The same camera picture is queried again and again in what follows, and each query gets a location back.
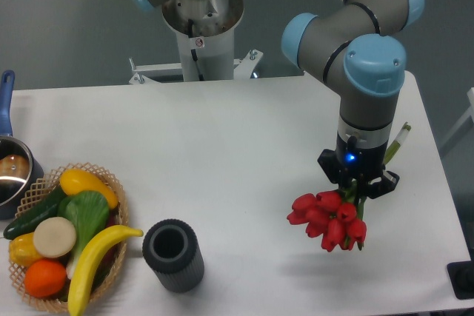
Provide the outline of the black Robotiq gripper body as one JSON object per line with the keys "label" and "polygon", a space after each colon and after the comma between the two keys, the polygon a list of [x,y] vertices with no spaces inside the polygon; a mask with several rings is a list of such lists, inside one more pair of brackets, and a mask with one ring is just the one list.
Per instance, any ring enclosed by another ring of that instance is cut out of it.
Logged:
{"label": "black Robotiq gripper body", "polygon": [[371,181],[381,176],[384,167],[383,160],[388,141],[382,145],[362,149],[348,148],[348,143],[340,135],[336,139],[336,162],[338,164],[334,183],[348,185],[349,178],[360,178]]}

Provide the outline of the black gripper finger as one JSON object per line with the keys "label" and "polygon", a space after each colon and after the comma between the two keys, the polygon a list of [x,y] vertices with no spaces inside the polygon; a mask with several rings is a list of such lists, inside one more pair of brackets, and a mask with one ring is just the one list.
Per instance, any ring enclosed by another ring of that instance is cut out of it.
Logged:
{"label": "black gripper finger", "polygon": [[324,149],[318,157],[317,162],[331,183],[341,183],[343,166],[338,161],[335,151]]}
{"label": "black gripper finger", "polygon": [[366,184],[362,190],[362,196],[376,199],[395,190],[400,181],[400,176],[394,172],[384,170],[379,181]]}

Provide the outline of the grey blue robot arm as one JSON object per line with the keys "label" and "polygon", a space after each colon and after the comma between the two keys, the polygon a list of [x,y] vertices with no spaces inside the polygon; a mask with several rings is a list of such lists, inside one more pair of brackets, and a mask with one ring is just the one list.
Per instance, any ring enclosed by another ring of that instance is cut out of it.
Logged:
{"label": "grey blue robot arm", "polygon": [[[133,0],[160,8],[175,32],[185,81],[234,79],[234,29],[243,0]],[[329,17],[294,17],[281,50],[301,70],[338,94],[335,149],[318,163],[339,187],[355,185],[362,198],[392,192],[399,177],[386,170],[390,130],[404,83],[407,56],[394,35],[416,21],[424,0],[342,0]]]}

